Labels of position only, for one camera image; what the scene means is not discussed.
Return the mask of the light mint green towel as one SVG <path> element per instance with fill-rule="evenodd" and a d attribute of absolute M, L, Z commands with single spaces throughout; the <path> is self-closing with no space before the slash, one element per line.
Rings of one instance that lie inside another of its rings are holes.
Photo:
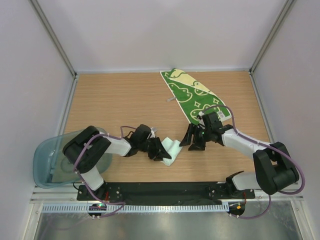
<path fill-rule="evenodd" d="M 182 147 L 180 146 L 180 141 L 171 140 L 169 137 L 166 137 L 162 142 L 162 145 L 166 152 L 170 155 L 171 158 L 163 158 L 162 162 L 167 167 L 171 166 L 176 160 L 178 154 L 181 152 Z"/>

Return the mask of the green frog pattern towel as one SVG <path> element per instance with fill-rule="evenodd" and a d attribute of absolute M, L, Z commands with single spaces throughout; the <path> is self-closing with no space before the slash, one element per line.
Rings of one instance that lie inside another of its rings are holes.
<path fill-rule="evenodd" d="M 222 122 L 232 116 L 227 108 L 219 107 L 225 103 L 200 81 L 183 70 L 174 68 L 160 73 L 189 123 L 198 124 L 199 113 L 210 108 L 208 113 L 216 112 Z"/>

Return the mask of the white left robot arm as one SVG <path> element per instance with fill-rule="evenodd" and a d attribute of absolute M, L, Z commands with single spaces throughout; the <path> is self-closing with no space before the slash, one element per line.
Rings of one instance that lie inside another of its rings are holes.
<path fill-rule="evenodd" d="M 121 137 L 103 133 L 90 125 L 62 149 L 64 156 L 73 164 L 73 171 L 87 185 L 88 194 L 95 200 L 101 200 L 106 194 L 104 179 L 96 166 L 102 156 L 131 157 L 138 152 L 147 153 L 154 161 L 172 158 L 153 129 L 144 124 Z"/>

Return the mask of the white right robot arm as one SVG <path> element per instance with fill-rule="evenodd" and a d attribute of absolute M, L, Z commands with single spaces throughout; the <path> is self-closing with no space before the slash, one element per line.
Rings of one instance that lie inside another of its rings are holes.
<path fill-rule="evenodd" d="M 304 188 L 305 183 L 302 180 L 301 188 L 292 192 L 284 191 L 286 187 L 297 183 L 301 176 L 296 163 L 281 142 L 259 141 L 243 134 L 230 124 L 216 127 L 191 123 L 180 146 L 189 146 L 190 151 L 203 151 L 207 142 L 233 148 L 253 159 L 256 182 L 268 195 L 295 195 Z"/>

